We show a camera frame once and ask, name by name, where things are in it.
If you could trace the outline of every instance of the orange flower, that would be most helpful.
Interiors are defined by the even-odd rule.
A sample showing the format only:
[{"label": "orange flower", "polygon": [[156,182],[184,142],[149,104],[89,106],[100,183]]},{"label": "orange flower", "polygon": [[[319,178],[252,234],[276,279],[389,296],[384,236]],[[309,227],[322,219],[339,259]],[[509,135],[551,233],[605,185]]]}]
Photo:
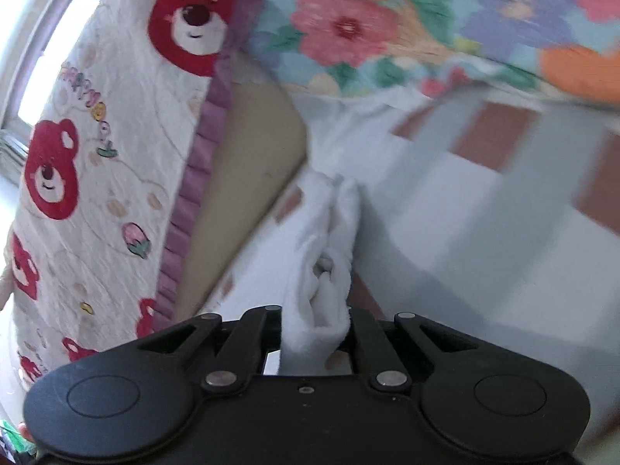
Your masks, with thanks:
[{"label": "orange flower", "polygon": [[389,54],[430,64],[441,64],[454,54],[427,32],[413,5],[403,5],[398,14],[398,38],[387,44]]},{"label": "orange flower", "polygon": [[620,103],[620,49],[610,55],[578,45],[545,49],[540,64],[543,77],[569,94]]}]

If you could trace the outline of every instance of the window frame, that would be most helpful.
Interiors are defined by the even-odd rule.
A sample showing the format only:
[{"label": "window frame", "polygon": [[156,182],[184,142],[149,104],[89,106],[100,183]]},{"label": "window frame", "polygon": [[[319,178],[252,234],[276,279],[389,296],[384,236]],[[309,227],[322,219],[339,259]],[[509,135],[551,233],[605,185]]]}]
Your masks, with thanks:
[{"label": "window frame", "polygon": [[24,93],[26,92],[26,86],[35,69],[36,62],[43,54],[60,19],[63,17],[72,1],[73,0],[52,0],[48,8],[43,12],[43,16],[35,28],[26,53],[22,57],[13,87],[10,91],[9,101],[4,114],[4,122],[2,123],[2,130],[8,136],[13,136],[14,139],[17,139],[26,147],[28,147],[30,142],[32,126],[19,117],[19,107]]}]

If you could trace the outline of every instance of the wall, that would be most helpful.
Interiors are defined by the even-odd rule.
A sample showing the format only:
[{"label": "wall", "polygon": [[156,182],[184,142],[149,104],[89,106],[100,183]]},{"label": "wall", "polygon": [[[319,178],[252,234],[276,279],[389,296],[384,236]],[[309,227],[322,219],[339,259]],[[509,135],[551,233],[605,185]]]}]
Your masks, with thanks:
[{"label": "wall", "polygon": [[4,120],[19,66],[41,17],[52,0],[0,0],[0,121]]}]

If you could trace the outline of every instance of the floral blanket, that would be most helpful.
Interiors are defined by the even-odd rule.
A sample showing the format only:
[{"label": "floral blanket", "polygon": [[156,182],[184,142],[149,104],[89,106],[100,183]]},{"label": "floral blanket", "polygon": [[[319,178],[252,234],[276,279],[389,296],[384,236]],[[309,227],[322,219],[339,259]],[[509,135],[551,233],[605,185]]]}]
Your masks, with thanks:
[{"label": "floral blanket", "polygon": [[620,0],[266,0],[248,48],[292,91],[491,79],[620,103]]}]

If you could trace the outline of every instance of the person's hand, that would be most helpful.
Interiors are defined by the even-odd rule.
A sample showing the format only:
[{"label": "person's hand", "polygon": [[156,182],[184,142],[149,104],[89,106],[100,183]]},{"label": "person's hand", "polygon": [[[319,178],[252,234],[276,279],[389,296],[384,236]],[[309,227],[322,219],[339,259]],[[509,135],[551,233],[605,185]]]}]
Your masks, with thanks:
[{"label": "person's hand", "polygon": [[17,431],[19,432],[19,435],[24,437],[24,439],[26,439],[29,442],[34,443],[34,440],[32,439],[32,433],[30,433],[30,430],[28,430],[28,427],[26,426],[25,423],[20,423],[17,426]]}]

